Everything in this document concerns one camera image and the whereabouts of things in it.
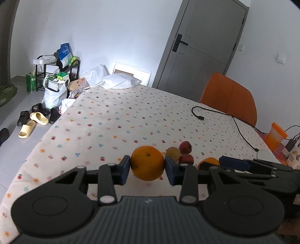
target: door frame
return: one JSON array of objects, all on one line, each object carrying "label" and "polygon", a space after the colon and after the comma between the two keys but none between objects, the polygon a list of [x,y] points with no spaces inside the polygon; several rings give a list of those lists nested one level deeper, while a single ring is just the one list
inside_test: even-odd
[{"label": "door frame", "polygon": [[[241,3],[239,0],[232,0],[234,1],[235,3],[237,3],[238,5],[240,5],[243,9],[246,10],[246,13],[245,13],[245,16],[244,16],[244,22],[243,24],[241,25],[241,29],[240,29],[240,32],[238,34],[238,38],[236,40],[236,45],[235,45],[235,48],[233,49],[231,55],[230,55],[230,58],[229,58],[229,61],[226,65],[226,68],[224,70],[224,73],[223,75],[226,75],[228,69],[229,69],[229,66],[231,64],[231,61],[234,57],[234,54],[238,48],[238,45],[239,45],[239,41],[241,39],[241,36],[242,36],[242,33],[243,33],[243,29],[244,29],[244,26],[245,26],[245,23],[246,23],[246,20],[247,20],[247,15],[248,15],[248,11],[249,11],[249,7],[247,7],[246,5],[244,5],[243,3]],[[180,9],[178,11],[178,14],[177,14],[177,17],[175,19],[175,22],[174,22],[174,25],[173,25],[173,28],[171,30],[171,33],[170,33],[170,36],[169,36],[169,39],[167,41],[167,44],[166,44],[166,47],[165,47],[165,50],[163,52],[163,55],[162,55],[162,58],[160,60],[160,64],[158,66],[158,69],[157,69],[157,72],[156,72],[156,75],[155,75],[155,78],[154,78],[154,81],[153,81],[153,84],[152,84],[152,87],[153,88],[158,88],[158,85],[160,83],[160,79],[163,75],[163,72],[164,72],[164,69],[165,69],[165,66],[167,64],[167,61],[168,61],[168,58],[169,58],[169,55],[171,53],[171,50],[172,50],[172,47],[173,47],[173,44],[174,44],[174,41],[177,37],[177,34],[178,34],[178,30],[179,30],[179,27],[181,25],[181,22],[182,22],[182,19],[183,19],[183,16],[185,14],[185,11],[187,9],[187,6],[189,4],[190,0],[183,0],[182,1],[182,4],[180,6]]]}]

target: orange cup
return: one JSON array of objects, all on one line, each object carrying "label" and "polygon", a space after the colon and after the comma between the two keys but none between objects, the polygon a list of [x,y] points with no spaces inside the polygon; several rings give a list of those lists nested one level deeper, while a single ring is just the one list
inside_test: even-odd
[{"label": "orange cup", "polygon": [[272,124],[270,133],[265,138],[265,143],[272,152],[278,147],[283,139],[287,138],[287,133],[276,123]]}]

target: orange lid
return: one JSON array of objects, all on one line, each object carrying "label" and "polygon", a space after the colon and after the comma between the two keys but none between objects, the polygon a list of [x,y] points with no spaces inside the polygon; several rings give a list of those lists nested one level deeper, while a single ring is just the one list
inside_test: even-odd
[{"label": "orange lid", "polygon": [[287,138],[287,133],[276,123],[273,122],[272,127],[274,130],[278,132],[279,135],[281,135],[284,139]]}]

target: green box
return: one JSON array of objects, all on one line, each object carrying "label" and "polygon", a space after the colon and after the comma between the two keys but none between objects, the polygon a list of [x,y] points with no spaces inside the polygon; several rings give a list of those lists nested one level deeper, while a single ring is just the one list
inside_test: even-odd
[{"label": "green box", "polygon": [[36,77],[33,75],[33,73],[26,75],[26,88],[28,92],[33,92],[37,88]]}]

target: desk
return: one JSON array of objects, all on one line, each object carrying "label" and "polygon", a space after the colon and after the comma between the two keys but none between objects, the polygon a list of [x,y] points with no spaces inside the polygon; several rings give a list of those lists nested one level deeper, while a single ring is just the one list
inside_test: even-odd
[{"label": "desk", "polygon": [[[193,146],[194,166],[207,157],[256,158],[256,152],[242,139],[230,116],[195,109],[197,102],[142,85],[123,90],[94,88],[76,102],[49,129],[35,146],[11,183],[0,205],[0,240],[3,244],[18,232],[10,216],[13,202],[22,194],[84,165],[88,170],[106,163],[118,163],[135,148],[152,145],[162,154],[179,147],[182,141]],[[255,148],[271,152],[249,125],[236,120],[241,133]],[[171,186],[164,173],[145,182],[130,171],[125,186],[116,186],[121,196],[176,196],[181,186]],[[97,187],[90,185],[88,197],[97,198]],[[199,198],[208,196],[206,185],[199,185]]]},{"label": "desk", "polygon": [[[257,133],[263,140],[267,137],[265,134],[260,133],[259,131],[257,131]],[[273,152],[273,154],[281,164],[287,165],[287,161],[282,153],[283,148],[284,148],[283,144],[280,143],[279,146]]]}]

